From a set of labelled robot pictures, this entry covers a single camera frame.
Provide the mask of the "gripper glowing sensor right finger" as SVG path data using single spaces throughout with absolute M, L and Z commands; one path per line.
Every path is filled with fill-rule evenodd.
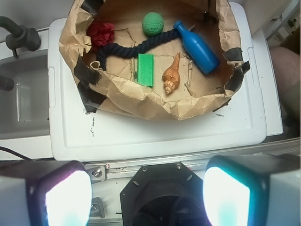
M 216 155 L 204 174 L 203 201 L 213 226 L 299 226 L 301 158 Z

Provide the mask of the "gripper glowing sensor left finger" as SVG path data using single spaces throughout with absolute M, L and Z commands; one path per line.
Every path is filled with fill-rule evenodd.
M 92 184 L 79 161 L 1 161 L 2 226 L 85 226 Z

